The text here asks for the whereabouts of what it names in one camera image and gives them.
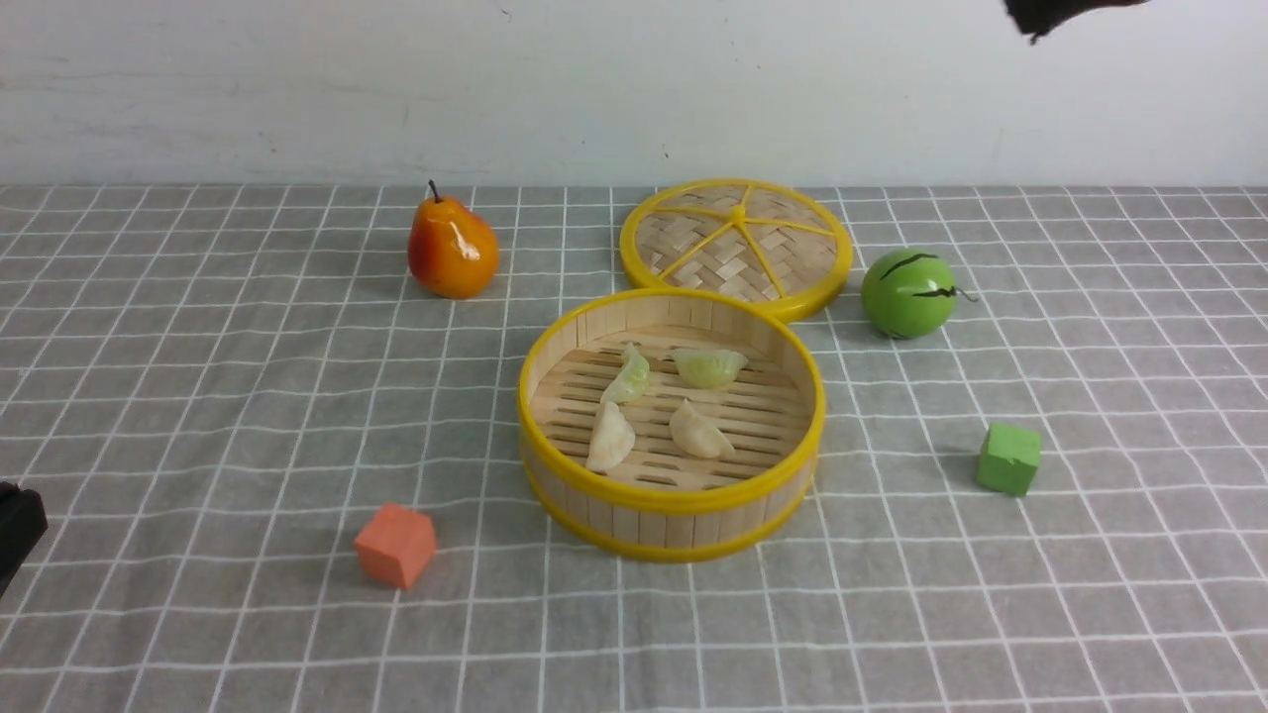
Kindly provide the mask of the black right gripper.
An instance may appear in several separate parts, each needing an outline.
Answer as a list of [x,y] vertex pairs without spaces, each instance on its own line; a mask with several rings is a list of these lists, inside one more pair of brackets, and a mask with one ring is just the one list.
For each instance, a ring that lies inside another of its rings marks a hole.
[[1027,36],[1030,44],[1037,44],[1061,24],[1108,8],[1127,8],[1145,4],[1144,0],[1006,0],[1003,6],[1014,22],[1019,36]]

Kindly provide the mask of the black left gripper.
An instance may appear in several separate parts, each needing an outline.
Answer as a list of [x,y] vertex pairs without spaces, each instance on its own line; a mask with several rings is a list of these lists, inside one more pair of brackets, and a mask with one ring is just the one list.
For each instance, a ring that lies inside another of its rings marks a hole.
[[1,482],[0,511],[0,594],[4,596],[15,573],[36,549],[37,542],[49,530],[44,499],[41,492],[22,488],[18,483]]

